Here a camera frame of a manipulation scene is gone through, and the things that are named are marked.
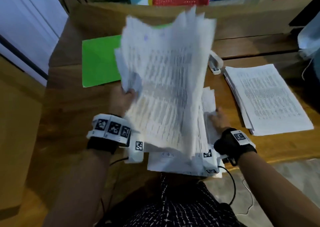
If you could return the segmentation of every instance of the green folder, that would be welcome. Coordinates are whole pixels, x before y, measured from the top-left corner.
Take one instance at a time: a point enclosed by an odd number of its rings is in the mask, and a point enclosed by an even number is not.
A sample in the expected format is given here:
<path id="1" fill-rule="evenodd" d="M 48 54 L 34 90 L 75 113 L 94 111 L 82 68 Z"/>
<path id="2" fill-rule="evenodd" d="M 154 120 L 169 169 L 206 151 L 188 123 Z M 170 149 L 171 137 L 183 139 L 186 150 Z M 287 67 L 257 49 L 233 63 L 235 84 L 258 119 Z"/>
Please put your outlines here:
<path id="1" fill-rule="evenodd" d="M 170 24 L 156 26 L 163 28 Z M 119 48 L 121 35 L 82 41 L 82 86 L 91 87 L 121 80 L 114 49 Z"/>

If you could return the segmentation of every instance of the black glove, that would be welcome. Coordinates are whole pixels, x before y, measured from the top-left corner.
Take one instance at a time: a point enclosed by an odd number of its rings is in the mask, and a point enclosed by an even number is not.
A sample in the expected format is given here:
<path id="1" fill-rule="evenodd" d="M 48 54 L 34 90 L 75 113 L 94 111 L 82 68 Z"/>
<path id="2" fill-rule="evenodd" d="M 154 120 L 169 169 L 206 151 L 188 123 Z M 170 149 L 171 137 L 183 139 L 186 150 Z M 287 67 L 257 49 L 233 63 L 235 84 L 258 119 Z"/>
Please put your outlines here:
<path id="1" fill-rule="evenodd" d="M 251 144 L 239 145 L 238 141 L 231 134 L 235 128 L 228 128 L 223 131 L 221 138 L 214 143 L 214 149 L 221 155 L 227 155 L 233 166 L 238 164 L 238 159 L 243 153 L 257 152 Z"/>

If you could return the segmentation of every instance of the white cable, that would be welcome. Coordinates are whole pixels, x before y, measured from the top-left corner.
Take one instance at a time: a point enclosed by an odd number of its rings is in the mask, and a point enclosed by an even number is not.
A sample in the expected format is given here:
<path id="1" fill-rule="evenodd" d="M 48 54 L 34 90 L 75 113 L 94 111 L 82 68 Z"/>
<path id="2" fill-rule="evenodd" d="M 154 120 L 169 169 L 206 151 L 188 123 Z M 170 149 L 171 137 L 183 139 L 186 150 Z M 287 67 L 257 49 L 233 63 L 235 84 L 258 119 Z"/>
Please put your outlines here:
<path id="1" fill-rule="evenodd" d="M 310 66 L 312 60 L 313 60 L 313 59 L 310 60 L 308 66 L 303 70 L 303 72 L 302 72 L 302 74 L 301 74 L 301 77 L 302 77 L 303 81 L 305 81 L 305 80 L 304 80 L 304 77 L 303 77 L 303 74 L 304 74 L 304 72 L 306 71 L 306 69 Z"/>
<path id="2" fill-rule="evenodd" d="M 252 192 L 250 191 L 250 189 L 247 188 L 247 186 L 244 184 L 244 181 L 245 181 L 245 179 L 242 180 L 242 184 L 243 184 L 243 185 L 245 186 L 245 188 L 249 191 L 249 193 L 250 193 L 250 195 L 251 195 L 251 199 L 252 199 L 252 204 L 249 206 L 249 208 L 248 208 L 248 210 L 247 210 L 247 213 L 237 213 L 236 215 L 246 216 L 246 215 L 249 214 L 250 209 L 254 206 L 254 199 L 253 199 L 254 196 L 253 196 Z"/>

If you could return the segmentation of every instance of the floor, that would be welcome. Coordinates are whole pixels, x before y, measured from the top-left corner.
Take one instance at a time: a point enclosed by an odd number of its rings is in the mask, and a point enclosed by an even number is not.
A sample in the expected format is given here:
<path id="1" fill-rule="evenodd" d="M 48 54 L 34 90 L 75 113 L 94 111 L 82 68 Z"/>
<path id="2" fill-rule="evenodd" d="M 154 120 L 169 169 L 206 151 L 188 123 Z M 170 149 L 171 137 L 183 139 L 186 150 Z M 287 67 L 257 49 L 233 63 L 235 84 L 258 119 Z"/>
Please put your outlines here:
<path id="1" fill-rule="evenodd" d="M 277 164 L 274 165 L 274 168 L 320 207 L 320 159 Z M 242 184 L 243 175 L 240 171 L 233 171 L 232 175 L 237 189 L 232 209 L 238 220 L 248 227 L 272 226 L 255 198 L 253 207 L 246 215 L 252 204 L 250 192 Z M 206 181 L 206 185 L 219 201 L 229 202 L 232 199 L 233 184 L 231 178 L 227 175 L 222 179 Z"/>

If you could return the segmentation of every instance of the hand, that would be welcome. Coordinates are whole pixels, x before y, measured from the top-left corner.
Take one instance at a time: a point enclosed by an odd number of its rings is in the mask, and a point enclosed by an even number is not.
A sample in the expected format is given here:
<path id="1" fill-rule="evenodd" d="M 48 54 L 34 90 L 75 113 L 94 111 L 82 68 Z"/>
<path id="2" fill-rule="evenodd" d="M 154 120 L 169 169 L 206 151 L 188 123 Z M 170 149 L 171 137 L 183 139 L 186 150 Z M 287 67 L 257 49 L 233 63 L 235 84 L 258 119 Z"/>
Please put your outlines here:
<path id="1" fill-rule="evenodd" d="M 129 91 L 125 93 L 121 84 L 116 85 L 110 92 L 108 113 L 123 117 L 125 112 L 130 108 L 135 97 L 136 92 L 134 89 L 129 89 Z"/>
<path id="2" fill-rule="evenodd" d="M 210 115 L 209 119 L 212 122 L 212 125 L 215 127 L 215 129 L 217 130 L 217 132 L 219 134 L 222 134 L 222 132 L 228 128 L 231 128 L 230 122 L 226 116 L 226 114 L 224 114 L 223 110 L 221 107 L 219 107 L 217 110 L 217 115 Z"/>

